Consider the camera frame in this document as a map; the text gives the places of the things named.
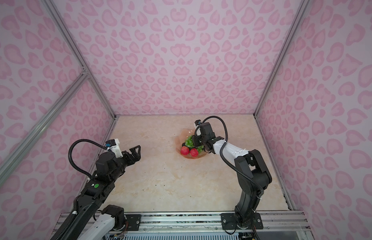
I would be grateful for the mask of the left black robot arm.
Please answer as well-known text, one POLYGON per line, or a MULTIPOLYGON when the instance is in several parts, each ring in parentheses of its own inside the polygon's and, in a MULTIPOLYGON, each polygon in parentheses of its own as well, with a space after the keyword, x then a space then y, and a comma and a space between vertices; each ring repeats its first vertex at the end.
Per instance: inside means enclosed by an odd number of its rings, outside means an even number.
POLYGON ((68 218, 53 235, 53 240, 76 240, 89 220, 106 201, 115 182, 128 166, 141 159, 141 146, 123 151, 121 157, 112 151, 102 153, 96 161, 96 171, 81 193, 74 199, 68 218))

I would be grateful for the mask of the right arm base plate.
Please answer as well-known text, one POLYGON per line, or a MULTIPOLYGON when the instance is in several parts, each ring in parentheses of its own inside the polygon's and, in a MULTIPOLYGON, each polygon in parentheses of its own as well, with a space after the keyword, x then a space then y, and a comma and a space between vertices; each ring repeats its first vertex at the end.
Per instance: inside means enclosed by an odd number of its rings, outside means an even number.
POLYGON ((242 218, 237 213, 220 214, 221 226, 223 230, 263 230, 263 222, 259 213, 250 213, 249 216, 242 218))

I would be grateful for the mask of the green fake grape bunch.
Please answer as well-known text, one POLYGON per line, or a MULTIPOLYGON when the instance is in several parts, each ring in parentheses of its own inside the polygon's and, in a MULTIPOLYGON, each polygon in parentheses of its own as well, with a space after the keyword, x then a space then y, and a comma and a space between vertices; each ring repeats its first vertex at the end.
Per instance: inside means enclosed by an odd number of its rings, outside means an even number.
POLYGON ((192 136, 189 136, 189 137, 185 140, 184 144, 185 144, 185 146, 189 147, 190 150, 193 149, 193 148, 198 149, 199 154, 200 154, 201 152, 203 152, 204 146, 196 147, 196 146, 194 145, 194 143, 193 143, 192 136))

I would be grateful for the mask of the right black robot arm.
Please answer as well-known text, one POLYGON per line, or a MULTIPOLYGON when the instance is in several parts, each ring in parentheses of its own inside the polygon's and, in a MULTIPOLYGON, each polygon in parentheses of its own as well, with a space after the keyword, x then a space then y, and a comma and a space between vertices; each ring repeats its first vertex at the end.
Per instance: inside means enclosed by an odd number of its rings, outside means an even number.
POLYGON ((257 213, 264 191, 272 183, 272 176, 258 150, 245 150, 228 142, 227 127, 223 124, 225 137, 216 136, 207 120, 195 121, 192 142, 202 146, 208 153, 221 157, 237 174, 241 196, 234 208, 233 220, 227 220, 225 230, 235 228, 258 230, 263 228, 261 216, 257 213))

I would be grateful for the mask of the red fake apple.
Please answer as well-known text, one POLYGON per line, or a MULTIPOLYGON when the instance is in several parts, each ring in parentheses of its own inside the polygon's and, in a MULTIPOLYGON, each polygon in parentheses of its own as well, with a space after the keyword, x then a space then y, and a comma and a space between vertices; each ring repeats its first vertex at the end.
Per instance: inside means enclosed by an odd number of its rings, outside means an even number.
POLYGON ((190 149, 189 149, 189 147, 187 147, 187 146, 183 146, 182 148, 181 148, 181 154, 183 155, 183 156, 187 156, 188 154, 189 154, 189 152, 190 152, 190 149))
POLYGON ((189 154, 191 155, 191 157, 196 158, 199 155, 199 151, 198 149, 193 148, 189 151, 189 154))

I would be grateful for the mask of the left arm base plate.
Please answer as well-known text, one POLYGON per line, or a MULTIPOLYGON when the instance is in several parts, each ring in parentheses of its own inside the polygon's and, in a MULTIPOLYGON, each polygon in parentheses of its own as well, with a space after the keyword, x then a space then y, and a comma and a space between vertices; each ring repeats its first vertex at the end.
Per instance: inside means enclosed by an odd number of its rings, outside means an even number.
POLYGON ((140 214, 127 214, 125 215, 125 227, 124 231, 136 232, 140 229, 142 215, 140 214))

